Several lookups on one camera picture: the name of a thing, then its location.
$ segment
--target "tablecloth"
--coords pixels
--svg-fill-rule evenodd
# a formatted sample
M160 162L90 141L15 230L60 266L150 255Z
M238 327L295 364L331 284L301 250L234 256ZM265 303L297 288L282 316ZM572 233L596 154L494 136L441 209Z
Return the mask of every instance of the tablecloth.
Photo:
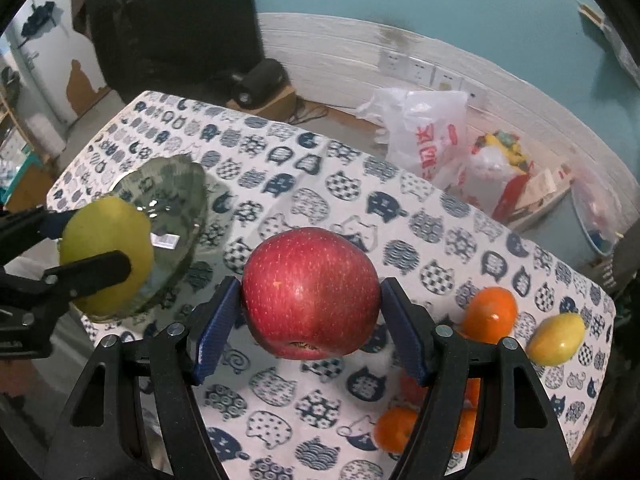
M48 204L81 207L121 174L176 153L190 154L209 179L209 216L191 268L148 314L109 324L85 319L96 343L107 333L124 340L151 336L183 320L222 277L241 276L261 241L297 226L320 226L365 251L381 278L395 276L437 321L459 322L473 294L492 285L514 293L513 336L523 346L546 317L579 312L587 332L575 356L557 367L536 367L568 449L575 449L609 358L614 306L599 286L384 160L288 124L151 91L82 150L50 190ZM371 431L389 406L403 402L400 371L382 316L360 350L314 362L276 359L239 324L218 370L195 393L232 479L382 480L398 457L379 450ZM143 399L143 405L145 417L155 420L152 402ZM465 460L454 453L449 472Z

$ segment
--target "yellow lemon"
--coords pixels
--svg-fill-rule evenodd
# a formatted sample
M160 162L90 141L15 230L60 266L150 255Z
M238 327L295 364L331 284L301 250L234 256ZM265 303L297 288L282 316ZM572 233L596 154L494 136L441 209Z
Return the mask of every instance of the yellow lemon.
M527 355L539 366L558 366L571 359L584 339L580 314L567 312L548 317L527 345Z
M151 223L142 211L114 196L83 207L66 225L60 241L60 264L110 251L122 251L131 262L131 273L122 283L75 300L90 316L109 316L131 300L145 282L154 263Z

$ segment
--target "blue wall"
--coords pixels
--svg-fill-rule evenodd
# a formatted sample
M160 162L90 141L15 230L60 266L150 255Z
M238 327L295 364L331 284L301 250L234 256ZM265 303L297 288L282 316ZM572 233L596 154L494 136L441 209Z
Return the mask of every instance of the blue wall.
M640 180L640 90L578 14L592 0L256 0L258 12L385 23L487 58L546 92Z

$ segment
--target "wall socket panel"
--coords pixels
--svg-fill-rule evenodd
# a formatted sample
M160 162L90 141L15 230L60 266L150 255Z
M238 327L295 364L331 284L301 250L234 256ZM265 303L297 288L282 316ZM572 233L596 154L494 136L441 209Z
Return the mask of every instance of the wall socket panel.
M378 69L386 76L433 90L461 90L469 95L469 106L486 109L488 91L485 87L423 59L381 48Z
M405 54L382 48L380 49L380 58L378 59L378 69L384 75L398 79L406 79L408 59L408 56Z
M406 79L421 86L431 86L435 66L415 57L409 57L406 62Z
M433 83L431 83L431 87L434 90L459 90L461 84L461 76L454 74L453 72L449 72L448 70L444 70L441 66L436 67L433 74Z
M469 106L472 106L477 110L486 110L488 93L485 87L463 79L462 85L460 85L460 90L469 95Z

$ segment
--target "glass bowl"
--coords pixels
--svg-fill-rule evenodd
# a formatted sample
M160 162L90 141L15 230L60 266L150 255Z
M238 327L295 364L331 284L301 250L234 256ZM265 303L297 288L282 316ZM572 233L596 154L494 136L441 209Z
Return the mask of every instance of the glass bowl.
M127 304L108 316L88 315L93 322L125 319L160 303L189 269L207 215L206 176L188 155L152 158L124 174L107 194L132 203L151 220L154 265Z

